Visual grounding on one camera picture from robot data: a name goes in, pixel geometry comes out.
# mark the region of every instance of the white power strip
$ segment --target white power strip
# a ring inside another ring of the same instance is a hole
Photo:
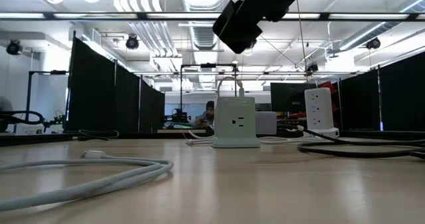
[[[255,98],[218,97],[214,112],[214,148],[259,148]]]
[[[331,91],[328,88],[314,88],[305,91],[307,128],[332,138],[339,137],[339,129],[333,126]]]

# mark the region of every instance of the table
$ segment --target table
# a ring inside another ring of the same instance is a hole
[[[168,159],[170,175],[92,199],[0,213],[0,223],[423,223],[425,163],[303,154],[293,145],[189,147],[184,140],[61,142],[0,148],[2,164],[74,159],[87,149]],[[131,166],[0,173],[0,199],[61,189]]]

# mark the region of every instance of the ceiling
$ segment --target ceiling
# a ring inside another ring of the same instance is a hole
[[[182,0],[159,0],[159,2],[164,11],[185,11]],[[400,12],[409,2],[411,3],[412,0],[299,0],[299,11],[395,13]],[[114,7],[114,0],[99,0],[97,3],[88,3],[85,0],[64,0],[58,5],[50,4],[45,0],[0,0],[0,10],[13,12],[117,11]],[[290,11],[298,12],[296,2],[292,4]],[[167,22],[167,27],[175,48],[183,54],[183,62],[195,62],[190,29],[181,27],[185,23],[187,22]],[[119,53],[133,70],[152,70],[148,62],[151,58],[151,53],[143,43],[140,43],[137,50],[126,49],[125,41],[128,38],[128,34],[133,33],[127,22],[86,22],[83,25],[87,29],[96,29],[100,32],[104,36],[104,41],[109,41],[104,42],[106,48]],[[319,70],[325,71],[328,69],[325,64],[329,61],[329,55],[325,54],[325,49],[329,48],[332,42],[347,39],[369,25],[370,23],[368,22],[334,21],[330,24],[328,22],[302,22],[300,25],[299,22],[269,23],[264,21],[259,24],[263,30],[262,37],[259,37],[258,43],[253,48],[250,56],[235,55],[226,45],[219,44],[216,48],[218,58],[211,62],[231,63],[238,61],[239,70],[241,71],[294,71],[296,70],[294,63],[303,66],[304,56],[311,56],[319,65]],[[68,38],[71,26],[73,24],[68,21],[0,21],[1,31],[41,32],[68,47],[71,46]],[[379,35],[382,44],[379,49],[371,50],[370,52],[368,49],[362,48],[350,50],[348,53],[354,59],[354,67],[351,67],[348,71],[368,70],[374,65],[386,64],[397,57],[420,50],[425,46],[423,29],[423,23],[402,23]],[[256,80],[259,76],[246,78]]]

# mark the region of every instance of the white cable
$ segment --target white cable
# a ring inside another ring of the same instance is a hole
[[[225,80],[235,80],[236,83],[239,86],[239,97],[244,97],[245,96],[245,92],[244,92],[244,85],[242,83],[242,81],[238,80],[237,78],[233,77],[233,76],[226,76],[224,78],[222,78],[217,86],[217,96],[220,97],[220,87],[221,84],[223,83],[223,81]]]
[[[40,161],[0,166],[0,171],[43,165],[82,165],[82,164],[126,164],[143,166],[130,171],[104,177],[96,181],[67,187],[61,190],[36,194],[31,197],[18,197],[0,202],[0,211],[9,211],[26,207],[35,207],[63,201],[86,199],[113,191],[127,189],[139,185],[149,179],[167,173],[173,168],[173,162],[167,160],[149,160],[142,158],[121,158],[107,156],[101,151],[85,151],[85,160]]]

